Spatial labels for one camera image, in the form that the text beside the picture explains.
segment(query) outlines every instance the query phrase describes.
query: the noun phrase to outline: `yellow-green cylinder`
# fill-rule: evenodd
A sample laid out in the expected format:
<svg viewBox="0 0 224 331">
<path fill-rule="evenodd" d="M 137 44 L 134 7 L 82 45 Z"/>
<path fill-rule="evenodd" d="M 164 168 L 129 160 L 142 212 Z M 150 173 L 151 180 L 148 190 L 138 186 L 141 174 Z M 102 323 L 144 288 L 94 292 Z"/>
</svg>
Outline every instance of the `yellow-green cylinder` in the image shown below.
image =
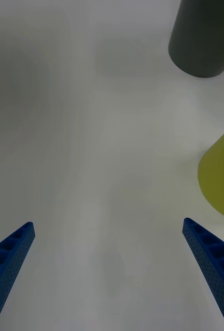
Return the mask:
<svg viewBox="0 0 224 331">
<path fill-rule="evenodd" d="M 224 134 L 203 155 L 198 181 L 208 202 L 224 215 Z"/>
</svg>

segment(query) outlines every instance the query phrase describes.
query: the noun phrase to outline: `yellow cup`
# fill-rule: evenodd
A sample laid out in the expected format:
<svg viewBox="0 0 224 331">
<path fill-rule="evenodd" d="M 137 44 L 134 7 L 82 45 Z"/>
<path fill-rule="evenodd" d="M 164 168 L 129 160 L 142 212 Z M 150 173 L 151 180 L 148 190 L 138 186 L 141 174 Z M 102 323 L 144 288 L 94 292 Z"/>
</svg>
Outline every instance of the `yellow cup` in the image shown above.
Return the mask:
<svg viewBox="0 0 224 331">
<path fill-rule="evenodd" d="M 200 160 L 198 181 L 208 202 L 224 215 L 224 134 Z"/>
</svg>

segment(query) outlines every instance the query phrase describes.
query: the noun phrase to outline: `perforated blue plastic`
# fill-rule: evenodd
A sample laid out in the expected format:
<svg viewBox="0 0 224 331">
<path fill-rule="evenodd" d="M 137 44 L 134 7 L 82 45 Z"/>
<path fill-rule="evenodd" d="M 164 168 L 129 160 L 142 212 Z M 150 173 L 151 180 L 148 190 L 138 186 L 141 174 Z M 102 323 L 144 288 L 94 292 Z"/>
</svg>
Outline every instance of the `perforated blue plastic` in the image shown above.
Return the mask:
<svg viewBox="0 0 224 331">
<path fill-rule="evenodd" d="M 34 238 L 28 222 L 0 243 L 0 313 Z"/>
<path fill-rule="evenodd" d="M 224 317 L 224 242 L 190 218 L 183 234 Z"/>
</svg>

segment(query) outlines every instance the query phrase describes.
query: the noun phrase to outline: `white background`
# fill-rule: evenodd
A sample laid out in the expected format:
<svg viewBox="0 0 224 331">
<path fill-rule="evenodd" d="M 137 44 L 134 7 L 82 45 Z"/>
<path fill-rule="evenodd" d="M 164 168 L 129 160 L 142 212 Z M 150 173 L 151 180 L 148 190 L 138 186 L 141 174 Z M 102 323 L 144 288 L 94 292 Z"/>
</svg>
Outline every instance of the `white background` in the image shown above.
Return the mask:
<svg viewBox="0 0 224 331">
<path fill-rule="evenodd" d="M 179 0 L 0 0 L 0 241 L 36 239 L 0 331 L 223 331 L 182 236 L 224 73 L 168 56 Z"/>
</svg>

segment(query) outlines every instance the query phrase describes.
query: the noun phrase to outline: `dark gray cylinder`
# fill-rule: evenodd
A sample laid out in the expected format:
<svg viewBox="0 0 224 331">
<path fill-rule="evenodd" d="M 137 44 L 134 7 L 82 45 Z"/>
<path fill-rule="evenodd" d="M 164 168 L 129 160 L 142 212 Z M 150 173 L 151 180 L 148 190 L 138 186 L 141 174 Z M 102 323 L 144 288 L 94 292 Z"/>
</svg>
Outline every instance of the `dark gray cylinder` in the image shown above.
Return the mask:
<svg viewBox="0 0 224 331">
<path fill-rule="evenodd" d="M 224 0 L 182 0 L 169 43 L 172 61 L 196 77 L 224 71 Z"/>
</svg>

